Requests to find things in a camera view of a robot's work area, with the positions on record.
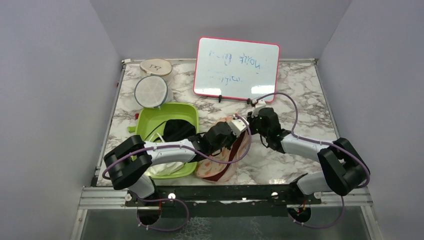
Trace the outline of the floral mesh laundry bag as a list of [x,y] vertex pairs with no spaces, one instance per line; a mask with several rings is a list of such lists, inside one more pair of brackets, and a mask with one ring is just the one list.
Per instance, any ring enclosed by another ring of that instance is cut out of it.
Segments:
[[218,120],[194,144],[198,151],[209,154],[197,164],[195,175],[205,181],[223,183],[236,172],[238,162],[251,146],[249,124],[239,115]]

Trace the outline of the dark red bra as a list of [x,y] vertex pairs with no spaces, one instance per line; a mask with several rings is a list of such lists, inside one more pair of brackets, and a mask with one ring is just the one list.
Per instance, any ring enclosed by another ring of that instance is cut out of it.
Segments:
[[[214,159],[222,162],[231,162],[239,158],[246,148],[245,139],[238,139],[230,150],[224,149]],[[220,164],[210,160],[201,161],[196,169],[196,175],[208,182],[226,182],[234,175],[237,168],[236,163]]]

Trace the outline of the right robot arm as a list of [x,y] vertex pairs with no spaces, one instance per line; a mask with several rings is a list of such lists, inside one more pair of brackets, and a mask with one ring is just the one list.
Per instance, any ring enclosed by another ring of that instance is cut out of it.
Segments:
[[258,134],[265,147],[320,164],[321,171],[301,175],[289,184],[289,199],[296,204],[317,192],[346,196],[370,178],[368,167],[346,138],[324,142],[294,136],[292,131],[281,127],[278,115],[271,107],[249,112],[247,121],[251,133]]

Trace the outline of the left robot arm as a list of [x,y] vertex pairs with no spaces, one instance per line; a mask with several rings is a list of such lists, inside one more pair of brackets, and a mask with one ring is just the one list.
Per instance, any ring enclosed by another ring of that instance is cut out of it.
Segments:
[[251,133],[249,125],[235,119],[218,122],[203,135],[196,134],[174,142],[143,141],[134,135],[104,157],[106,169],[102,177],[111,180],[115,190],[129,189],[149,206],[157,200],[154,181],[144,175],[149,167],[212,160],[215,152],[230,148],[244,132]]

